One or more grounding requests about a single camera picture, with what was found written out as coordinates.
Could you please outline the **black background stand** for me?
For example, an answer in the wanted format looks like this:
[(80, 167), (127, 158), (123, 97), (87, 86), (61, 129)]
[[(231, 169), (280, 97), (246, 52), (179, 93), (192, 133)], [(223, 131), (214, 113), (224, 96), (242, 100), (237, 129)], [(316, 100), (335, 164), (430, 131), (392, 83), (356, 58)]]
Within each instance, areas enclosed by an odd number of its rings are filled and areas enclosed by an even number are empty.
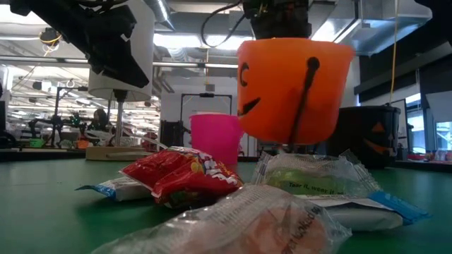
[(57, 121), (56, 118), (58, 117), (58, 110), (59, 110), (59, 101), (61, 99), (60, 96), (60, 92), (62, 90), (66, 90), (67, 92), (70, 92), (72, 90), (76, 89), (77, 91), (81, 91), (81, 92), (87, 92), (88, 91), (88, 87), (82, 86), (82, 87), (57, 87), (56, 88), (56, 99), (55, 99), (55, 104), (54, 104), (54, 114), (52, 116), (52, 135), (51, 135), (51, 142), (50, 145), (51, 147), (60, 147), (60, 145), (55, 144), (55, 134), (57, 129)]

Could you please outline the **white shade wooden base lamp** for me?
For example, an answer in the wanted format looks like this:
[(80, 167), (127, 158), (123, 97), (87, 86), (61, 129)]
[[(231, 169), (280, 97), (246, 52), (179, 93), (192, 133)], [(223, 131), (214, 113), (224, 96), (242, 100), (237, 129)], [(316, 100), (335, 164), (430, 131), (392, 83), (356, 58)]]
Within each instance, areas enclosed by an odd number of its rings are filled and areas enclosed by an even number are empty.
[(143, 0), (126, 0), (94, 18), (88, 28), (90, 64), (88, 92), (117, 103), (115, 130), (110, 137), (87, 131), (101, 141), (86, 149), (86, 159), (134, 161), (146, 155), (133, 146), (133, 135), (124, 137), (123, 110), (126, 102), (144, 102), (152, 95), (153, 34), (155, 16)]

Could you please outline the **green table mat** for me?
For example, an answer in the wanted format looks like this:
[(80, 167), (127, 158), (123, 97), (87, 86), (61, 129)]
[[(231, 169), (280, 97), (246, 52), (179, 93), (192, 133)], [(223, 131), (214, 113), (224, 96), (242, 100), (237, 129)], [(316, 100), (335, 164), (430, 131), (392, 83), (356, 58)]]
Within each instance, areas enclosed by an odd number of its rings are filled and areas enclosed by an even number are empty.
[[(0, 163), (0, 254), (89, 253), (177, 214), (152, 200), (114, 202), (83, 189), (116, 178), (122, 167), (84, 159)], [(340, 254), (452, 254), (452, 174), (387, 168), (372, 175), (386, 192), (431, 217), (355, 233)]]

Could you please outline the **clear plastic candy packet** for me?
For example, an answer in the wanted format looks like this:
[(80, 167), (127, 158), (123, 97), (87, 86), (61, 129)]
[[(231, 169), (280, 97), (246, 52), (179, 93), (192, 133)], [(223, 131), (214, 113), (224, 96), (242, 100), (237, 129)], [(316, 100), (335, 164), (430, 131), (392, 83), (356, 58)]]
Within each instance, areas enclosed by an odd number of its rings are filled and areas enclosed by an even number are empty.
[(214, 205), (118, 238), (92, 254), (336, 254), (351, 235), (309, 200), (248, 185)]

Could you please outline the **red Skittles candy pack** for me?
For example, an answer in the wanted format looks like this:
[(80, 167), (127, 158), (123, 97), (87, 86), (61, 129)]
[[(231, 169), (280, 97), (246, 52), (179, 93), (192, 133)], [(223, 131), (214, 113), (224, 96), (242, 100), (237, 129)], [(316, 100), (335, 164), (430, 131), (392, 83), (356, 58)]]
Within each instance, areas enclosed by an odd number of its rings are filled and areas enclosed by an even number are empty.
[(200, 150), (172, 146), (124, 167), (120, 173), (170, 208), (207, 204), (237, 191), (243, 181), (220, 160)]

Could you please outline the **white blue Hershey's bar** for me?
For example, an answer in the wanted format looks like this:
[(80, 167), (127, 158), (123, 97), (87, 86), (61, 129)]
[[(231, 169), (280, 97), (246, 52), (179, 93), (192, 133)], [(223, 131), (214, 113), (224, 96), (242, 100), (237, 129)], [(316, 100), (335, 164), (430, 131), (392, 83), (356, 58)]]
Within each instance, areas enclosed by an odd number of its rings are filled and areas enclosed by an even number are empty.
[(399, 197), (377, 191), (366, 198), (347, 195), (300, 195), (325, 208), (352, 231), (384, 231), (417, 223), (431, 215)]
[(105, 197), (117, 201), (138, 200), (151, 198), (151, 191), (139, 182), (128, 177), (121, 177), (105, 181), (95, 185), (84, 185), (76, 189), (77, 191), (92, 190)]

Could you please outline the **silver ventilation duct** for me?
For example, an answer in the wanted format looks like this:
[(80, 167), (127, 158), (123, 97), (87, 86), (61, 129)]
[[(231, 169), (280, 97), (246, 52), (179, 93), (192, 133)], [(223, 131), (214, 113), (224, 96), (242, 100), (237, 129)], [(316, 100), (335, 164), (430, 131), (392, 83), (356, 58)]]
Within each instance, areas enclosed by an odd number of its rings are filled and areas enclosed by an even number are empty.
[(308, 0), (311, 40), (377, 54), (423, 26), (432, 11), (415, 0)]

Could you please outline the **person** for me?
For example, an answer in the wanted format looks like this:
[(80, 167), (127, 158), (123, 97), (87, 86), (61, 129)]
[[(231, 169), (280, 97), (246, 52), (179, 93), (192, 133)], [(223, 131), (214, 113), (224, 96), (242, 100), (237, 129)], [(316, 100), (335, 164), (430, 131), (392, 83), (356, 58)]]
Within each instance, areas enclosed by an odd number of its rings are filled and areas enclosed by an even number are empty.
[[(100, 136), (91, 132), (102, 132)], [(109, 122), (109, 117), (104, 109), (97, 109), (93, 114), (93, 120), (87, 128), (88, 137), (95, 141), (111, 142), (116, 132), (115, 127)]]

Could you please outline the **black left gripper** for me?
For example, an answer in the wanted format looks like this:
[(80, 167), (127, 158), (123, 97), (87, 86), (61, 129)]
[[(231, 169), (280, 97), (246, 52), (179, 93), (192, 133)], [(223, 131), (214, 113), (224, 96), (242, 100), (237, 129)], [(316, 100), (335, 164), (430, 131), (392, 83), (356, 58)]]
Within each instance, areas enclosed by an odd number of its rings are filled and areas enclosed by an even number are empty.
[(131, 34), (136, 19), (127, 5), (88, 9), (85, 38), (87, 58), (94, 69), (123, 83), (143, 88), (149, 79), (131, 55)]

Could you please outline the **clear packet with green candy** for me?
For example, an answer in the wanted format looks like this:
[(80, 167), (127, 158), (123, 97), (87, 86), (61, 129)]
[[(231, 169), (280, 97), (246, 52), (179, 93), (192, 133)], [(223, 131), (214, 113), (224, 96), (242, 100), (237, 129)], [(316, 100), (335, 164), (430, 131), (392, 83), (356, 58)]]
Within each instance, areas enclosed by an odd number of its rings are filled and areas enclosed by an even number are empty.
[(294, 195), (348, 195), (367, 197), (381, 187), (359, 162), (347, 157), (263, 153), (252, 184), (280, 188)]

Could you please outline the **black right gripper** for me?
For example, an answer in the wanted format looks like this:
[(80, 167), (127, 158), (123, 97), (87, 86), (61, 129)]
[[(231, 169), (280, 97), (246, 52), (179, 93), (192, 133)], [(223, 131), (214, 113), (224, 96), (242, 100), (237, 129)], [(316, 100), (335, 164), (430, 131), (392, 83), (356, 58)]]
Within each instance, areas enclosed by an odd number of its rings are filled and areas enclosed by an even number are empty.
[(257, 40), (276, 37), (309, 38), (309, 0), (243, 0)]

